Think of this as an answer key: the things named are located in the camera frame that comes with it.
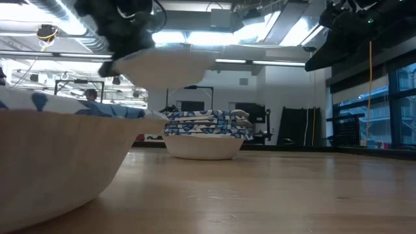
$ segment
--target table surface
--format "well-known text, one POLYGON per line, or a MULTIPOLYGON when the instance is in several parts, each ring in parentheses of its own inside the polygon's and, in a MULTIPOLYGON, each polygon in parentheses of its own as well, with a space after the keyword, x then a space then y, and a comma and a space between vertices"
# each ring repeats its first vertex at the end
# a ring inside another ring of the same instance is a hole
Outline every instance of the table surface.
POLYGON ((416 162, 241 151, 229 161, 132 149, 88 204, 16 233, 412 233, 416 162))

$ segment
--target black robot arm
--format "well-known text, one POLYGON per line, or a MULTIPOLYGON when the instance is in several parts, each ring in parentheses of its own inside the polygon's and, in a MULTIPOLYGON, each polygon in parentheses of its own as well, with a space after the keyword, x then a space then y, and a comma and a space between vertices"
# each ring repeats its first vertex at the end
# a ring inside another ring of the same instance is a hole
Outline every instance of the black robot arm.
MULTIPOLYGON (((90 15, 97 34, 104 36, 117 60, 141 49, 155 46, 146 24, 153 8, 152 0, 77 0, 75 10, 81 17, 90 15)), ((102 77, 118 75, 112 62, 105 62, 98 73, 102 77)))

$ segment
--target fluorescent light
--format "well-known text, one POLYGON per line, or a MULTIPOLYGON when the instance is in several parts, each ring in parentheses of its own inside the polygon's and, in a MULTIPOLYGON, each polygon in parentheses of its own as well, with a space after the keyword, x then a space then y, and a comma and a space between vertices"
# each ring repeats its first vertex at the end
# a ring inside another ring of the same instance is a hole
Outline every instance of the fluorescent light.
POLYGON ((239 60, 239 59, 216 59, 215 62, 221 62, 221 63, 238 63, 238 64, 245 64, 245 60, 239 60))
POLYGON ((156 32, 151 37, 156 44, 185 43, 182 32, 156 32))
POLYGON ((166 10, 184 10, 184 11, 194 11, 194 12, 210 12, 211 9, 224 9, 224 10, 231 10, 231 3, 222 3, 218 2, 221 6, 218 6, 216 3, 211 3, 209 5, 209 1, 206 2, 196 2, 196 1, 160 1, 162 6, 166 10))
POLYGON ((78 53, 60 53, 62 57, 71 58, 91 58, 91 59, 109 59, 112 55, 99 55, 99 54, 78 54, 78 53))
POLYGON ((308 36, 308 32, 307 20, 305 18, 300 18, 287 33, 285 38, 280 42, 280 45, 297 46, 308 36))
POLYGON ((267 14, 264 16, 264 22, 246 25, 235 31, 233 35, 237 41, 248 40, 255 37, 257 37, 255 38, 257 42, 264 40, 276 20, 279 18, 279 15, 280 11, 267 14))
POLYGON ((312 38, 316 37, 324 29, 324 26, 319 26, 315 31, 313 31, 302 43, 301 45, 306 45, 312 38))
POLYGON ((226 46, 235 44, 232 33, 224 32, 192 32, 187 40, 196 46, 226 46))
POLYGON ((234 36, 236 37, 238 41, 254 38, 262 32, 265 25, 266 23, 262 22, 262 23, 253 23, 251 25, 244 26, 238 31, 235 31, 234 36))
POLYGON ((52 53, 47 52, 32 52, 32 51, 0 51, 2 55, 22 55, 22 56, 39 56, 39 57, 52 57, 52 53))
POLYGON ((253 61, 253 64, 270 65, 270 66, 297 66, 297 67, 305 66, 305 63, 303 62, 279 62, 279 61, 253 61))

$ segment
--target glass window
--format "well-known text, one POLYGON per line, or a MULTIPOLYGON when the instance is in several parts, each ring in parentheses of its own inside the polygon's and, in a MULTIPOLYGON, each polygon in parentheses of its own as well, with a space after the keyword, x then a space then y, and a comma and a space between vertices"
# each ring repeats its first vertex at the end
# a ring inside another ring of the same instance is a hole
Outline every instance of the glass window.
POLYGON ((416 88, 416 63, 397 70, 400 91, 416 88))
MULTIPOLYGON (((360 137, 362 140, 365 140, 367 137, 367 106, 340 111, 341 116, 349 114, 365 114, 365 117, 359 119, 360 137)), ((390 107, 388 101, 371 105, 369 140, 391 143, 390 107)))
MULTIPOLYGON (((373 90, 371 92, 371 98, 378 98, 378 97, 383 97, 383 96, 387 97, 388 93, 389 93, 389 86, 387 85, 387 86, 373 90)), ((355 97, 346 101, 342 101, 339 105, 342 107, 343 105, 353 104, 359 101, 365 101, 369 99, 369 96, 370 96, 369 93, 365 93, 358 97, 355 97)))
POLYGON ((416 144, 416 96, 404 97, 400 100, 400 114, 403 144, 416 144))

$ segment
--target blue patterned cloth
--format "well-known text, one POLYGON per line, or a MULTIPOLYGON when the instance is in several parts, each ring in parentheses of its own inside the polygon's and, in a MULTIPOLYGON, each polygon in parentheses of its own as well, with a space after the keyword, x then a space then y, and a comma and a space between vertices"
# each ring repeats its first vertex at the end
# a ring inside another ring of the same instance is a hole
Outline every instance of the blue patterned cloth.
POLYGON ((249 114, 243 110, 201 110, 201 111, 178 111, 166 115, 169 119, 178 117, 198 117, 198 116, 240 116, 249 117, 249 114))
POLYGON ((178 120, 247 120, 242 116, 225 116, 225 115, 209 115, 209 116, 195 116, 195 117, 168 117, 171 121, 178 120))
POLYGON ((218 129, 240 129, 247 130, 247 127, 228 125, 228 124, 166 124, 165 128, 170 129, 203 129, 203 128, 218 128, 218 129))
POLYGON ((233 137, 237 139, 244 139, 244 140, 253 140, 252 135, 240 134, 240 133, 227 133, 227 134, 207 134, 207 133, 164 133, 165 136, 192 136, 192 137, 213 137, 213 138, 221 138, 225 137, 233 137))
POLYGON ((179 128, 165 128, 164 133, 207 133, 207 134, 228 134, 240 133, 250 134, 248 129, 218 129, 218 128, 200 128, 200 129, 179 129, 179 128))
POLYGON ((248 120, 170 120, 168 124, 186 124, 186 125, 231 125, 251 127, 252 124, 248 120))
POLYGON ((243 110, 203 110, 168 114, 165 136, 233 137, 252 139, 252 124, 243 110))
POLYGON ((157 118, 167 120, 163 114, 150 110, 76 100, 5 87, 0 87, 1 109, 83 114, 110 118, 157 118))

